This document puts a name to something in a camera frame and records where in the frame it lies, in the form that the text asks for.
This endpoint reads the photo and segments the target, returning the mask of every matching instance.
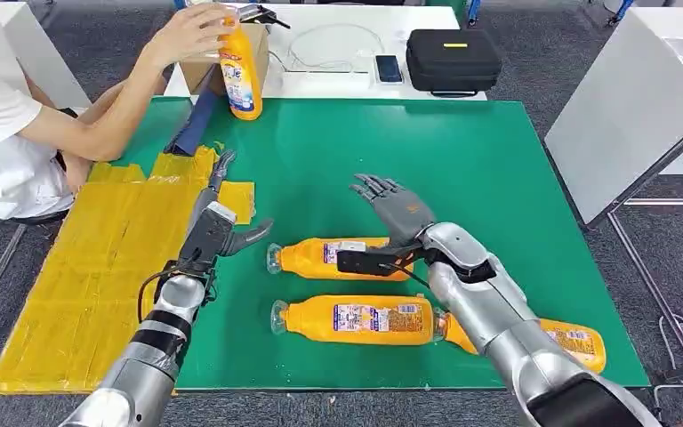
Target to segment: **bottle label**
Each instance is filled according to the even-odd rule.
[[[339,251],[364,252],[365,249],[365,242],[345,240],[343,242],[326,243],[323,245],[323,262],[326,264],[336,264],[336,253]]]
[[[546,331],[546,334],[554,341],[558,342],[558,345],[564,350],[575,353],[575,356],[580,355],[578,358],[581,360],[593,359],[593,356],[596,354],[591,336],[584,331],[563,331],[555,329]]]
[[[253,111],[255,109],[253,85],[250,82],[250,76],[239,64],[240,59],[229,53],[221,54],[224,86],[226,86],[226,93],[232,108],[240,111]]]
[[[422,308],[418,304],[374,307],[337,304],[333,307],[333,330],[338,332],[420,332]]]

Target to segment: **gray carpet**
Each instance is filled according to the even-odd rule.
[[[136,52],[171,14],[166,0],[55,0],[44,20],[46,32],[91,97],[124,78]],[[48,9],[34,0],[36,15]],[[599,4],[566,0],[486,0],[481,28],[490,32],[505,59],[492,99],[521,100],[543,136],[586,69],[606,42],[610,28]],[[683,177],[659,178],[649,196],[683,197]],[[683,314],[683,208],[633,208],[620,212],[624,226],[662,284],[674,310]],[[14,226],[0,222],[0,248]],[[30,229],[0,284],[0,350],[51,244],[55,228]],[[632,342],[649,372],[669,365],[658,334],[655,302],[607,223],[585,236],[607,282]],[[673,337],[672,348],[678,353]],[[639,391],[648,405],[647,391]],[[0,426],[43,426],[59,422],[78,396],[0,397]],[[663,394],[664,420],[683,420],[683,390]],[[517,425],[507,392],[214,393],[174,398],[163,425]]]

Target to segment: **yellow bottle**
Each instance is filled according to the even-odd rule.
[[[606,366],[606,347],[598,332],[586,326],[558,322],[542,318],[541,328],[567,353],[587,366],[591,371],[600,373]],[[464,333],[452,313],[446,313],[438,322],[440,334],[446,341],[453,342],[465,351],[478,354],[467,334]]]
[[[235,24],[229,21],[225,25]],[[231,34],[219,36],[219,40],[226,43],[219,50],[219,56],[231,112],[237,118],[254,120],[263,111],[263,98],[250,39],[236,25]]]
[[[365,251],[389,243],[387,238],[307,238],[297,245],[281,247],[269,245],[266,263],[269,272],[291,271],[304,278],[332,278],[337,280],[392,280],[404,281],[409,277],[402,271],[390,276],[343,273],[336,269],[336,251]],[[406,267],[412,271],[413,264]]]
[[[320,295],[287,305],[276,301],[271,330],[313,341],[419,345],[433,340],[438,319],[417,296]]]
[[[593,329],[542,318],[541,328],[590,370],[606,366],[603,338]],[[305,302],[276,301],[274,334],[289,331],[313,341],[420,345],[446,340],[478,354],[451,313],[433,309],[422,296],[320,295]]]

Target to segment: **cardboard box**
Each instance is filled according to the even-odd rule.
[[[269,67],[269,33],[264,24],[240,25],[247,38],[250,39],[250,46],[253,48],[255,74],[258,76],[262,89]],[[206,85],[218,95],[226,93],[221,66],[217,62],[218,57],[214,55],[190,57],[180,62],[181,71],[190,93],[196,94],[200,88]]]

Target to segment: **person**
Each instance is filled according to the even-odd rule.
[[[0,219],[69,209],[92,162],[122,155],[150,98],[161,90],[164,68],[221,48],[218,37],[230,32],[224,19],[233,20],[234,14],[219,4],[176,12],[142,49],[125,81],[77,118],[58,111],[28,76],[16,83],[0,78]]]

